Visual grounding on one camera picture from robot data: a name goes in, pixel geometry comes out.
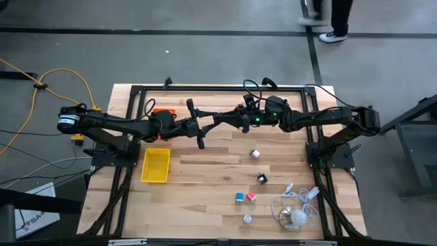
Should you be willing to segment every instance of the black floor stripe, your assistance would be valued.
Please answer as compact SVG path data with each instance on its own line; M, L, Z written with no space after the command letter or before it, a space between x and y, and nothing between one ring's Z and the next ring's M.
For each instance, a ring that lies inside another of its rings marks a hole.
M304 17L308 17L308 9L307 6L305 5L305 0L300 0L300 6L302 8L302 15ZM312 28L306 27L305 33L307 34L309 58L311 60L311 66L313 67L314 82L317 85L323 85L322 75L320 74L319 61L317 58L317 53L315 52L315 44L314 44Z
M0 33L45 34L97 34L97 35L163 35L163 36L266 36L305 37L306 31L208 31L208 30L135 30L135 29L81 29L81 28L34 28L0 26ZM321 33L311 32L312 36ZM404 38L437 39L437 33L349 33L349 38Z
M128 30L128 29L47 29L0 27L0 33L98 34L98 35L175 35L175 36L267 36L305 37L303 31L195 31L195 30Z

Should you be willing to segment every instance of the sneaker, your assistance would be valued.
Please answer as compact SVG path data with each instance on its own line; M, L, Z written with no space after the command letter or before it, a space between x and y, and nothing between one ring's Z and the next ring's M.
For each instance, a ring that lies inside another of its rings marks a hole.
M298 23L305 27L321 27L327 25L325 20L316 20L314 18L299 18Z
M334 42L341 42L344 41L346 38L348 38L347 35L341 36L341 37L337 37L334 32L330 32L330 33L323 33L322 35L319 36L319 40L321 42L325 42L325 43L334 43Z

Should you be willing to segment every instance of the gray floor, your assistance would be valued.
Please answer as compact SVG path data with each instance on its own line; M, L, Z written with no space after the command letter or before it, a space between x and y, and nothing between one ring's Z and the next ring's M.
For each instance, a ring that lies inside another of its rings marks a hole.
M350 31L360 33L437 33L434 0L356 0ZM155 30L304 31L296 24L299 0L13 0L0 13L0 25ZM114 83L240 83L270 77L280 84L313 83L305 37L115 36L0 33L0 57L23 70L71 68L90 83L96 102L106 109ZM418 100L437 92L435 39L349 38L341 44L315 39L324 85L353 105L373 105L386 123ZM0 70L9 70L0 65ZM46 82L63 95L89 104L85 87L66 73ZM0 81L0 129L18 130L27 117L33 88L26 81ZM46 92L25 129L56 133L57 113L67 105ZM1 133L0 143L11 135ZM20 136L14 147L50 161L72 157L69 136ZM400 202L403 191L417 188L397 135L354 141L365 223L374 238L437 244L435 199ZM84 156L77 148L78 156ZM0 181L20 177L43 161L8 150L0 156ZM79 172L89 161L39 175ZM26 191L46 182L26 180L11 189Z

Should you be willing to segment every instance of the yellow tray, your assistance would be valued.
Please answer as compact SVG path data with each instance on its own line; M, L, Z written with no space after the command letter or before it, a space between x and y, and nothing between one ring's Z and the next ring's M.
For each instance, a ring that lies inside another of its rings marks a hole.
M145 150L141 182L166 182L169 176L170 149Z

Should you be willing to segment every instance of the light bulb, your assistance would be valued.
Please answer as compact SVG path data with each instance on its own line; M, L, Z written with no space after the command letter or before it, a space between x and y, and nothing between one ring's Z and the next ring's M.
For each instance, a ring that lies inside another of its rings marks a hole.
M307 215L304 211L298 209L292 212L292 223L296 226L304 226L307 223Z

